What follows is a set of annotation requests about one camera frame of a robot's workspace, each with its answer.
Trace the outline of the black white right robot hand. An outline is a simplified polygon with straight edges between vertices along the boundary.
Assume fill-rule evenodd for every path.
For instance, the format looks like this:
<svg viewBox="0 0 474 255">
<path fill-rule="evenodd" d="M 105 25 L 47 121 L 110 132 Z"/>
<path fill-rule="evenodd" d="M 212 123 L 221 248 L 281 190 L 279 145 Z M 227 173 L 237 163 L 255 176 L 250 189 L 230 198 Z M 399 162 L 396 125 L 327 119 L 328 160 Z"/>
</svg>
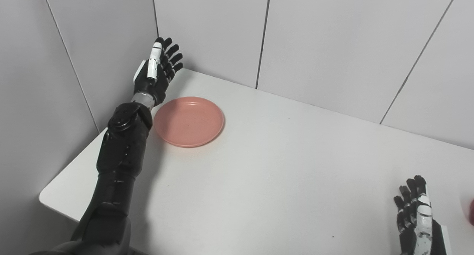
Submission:
<svg viewBox="0 0 474 255">
<path fill-rule="evenodd" d="M 398 239 L 402 255 L 451 255 L 446 226 L 433 217 L 425 178 L 408 178 L 393 198 L 397 207 Z"/>
</svg>

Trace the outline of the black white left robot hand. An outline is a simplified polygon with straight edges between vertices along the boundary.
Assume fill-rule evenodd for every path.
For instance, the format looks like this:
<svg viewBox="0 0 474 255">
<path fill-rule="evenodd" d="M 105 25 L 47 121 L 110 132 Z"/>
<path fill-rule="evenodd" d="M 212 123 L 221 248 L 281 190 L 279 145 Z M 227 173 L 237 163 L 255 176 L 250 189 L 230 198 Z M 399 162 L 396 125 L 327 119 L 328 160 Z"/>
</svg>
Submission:
<svg viewBox="0 0 474 255">
<path fill-rule="evenodd" d="M 141 63 L 134 76 L 133 98 L 147 97 L 151 107 L 164 101 L 169 84 L 184 68 L 179 50 L 170 37 L 155 40 L 149 58 Z"/>
</svg>

